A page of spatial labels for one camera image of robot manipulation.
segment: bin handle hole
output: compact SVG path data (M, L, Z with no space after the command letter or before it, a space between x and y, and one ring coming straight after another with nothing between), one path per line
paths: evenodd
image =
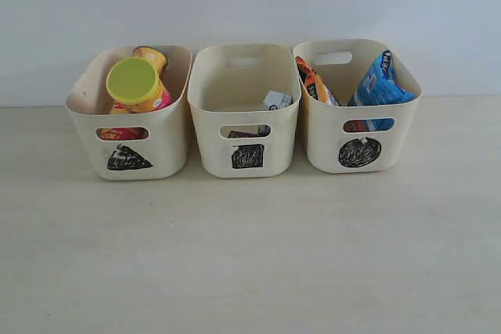
M110 127L96 129L99 140L108 141L133 141L146 140L150 133L144 127Z
M382 132L389 131L395 125L395 119L385 117L383 119L354 119L348 120L343 125L346 133Z
M263 58L259 56L232 57L226 60L228 68L252 68L263 64Z
M315 57L315 65L349 64L352 60L353 54L349 51L322 52Z
M272 133L272 128L267 124L259 125L225 125L219 128L221 137L234 138L264 138Z

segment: black circle drawing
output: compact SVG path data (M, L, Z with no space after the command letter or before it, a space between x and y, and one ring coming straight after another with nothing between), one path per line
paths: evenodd
M345 167L366 166L381 154L381 144L374 138L355 138L346 142L339 151L339 163Z

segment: black triangle drawing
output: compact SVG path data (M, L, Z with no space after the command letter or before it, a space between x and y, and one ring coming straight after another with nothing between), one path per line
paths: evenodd
M153 165L128 146L118 144L108 159L107 167L111 171L125 171L141 170L142 168L153 167Z

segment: black square drawing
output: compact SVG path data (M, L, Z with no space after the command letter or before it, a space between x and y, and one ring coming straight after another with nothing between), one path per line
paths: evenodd
M265 146L262 144L233 146L236 150L232 154L232 167L253 168L263 167Z

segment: blue snack bag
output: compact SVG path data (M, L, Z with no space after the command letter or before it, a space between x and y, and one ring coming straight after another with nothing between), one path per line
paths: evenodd
M390 50L374 60L348 106L394 105L412 101L415 95L398 86ZM393 119L364 120L367 131L386 131L393 126Z

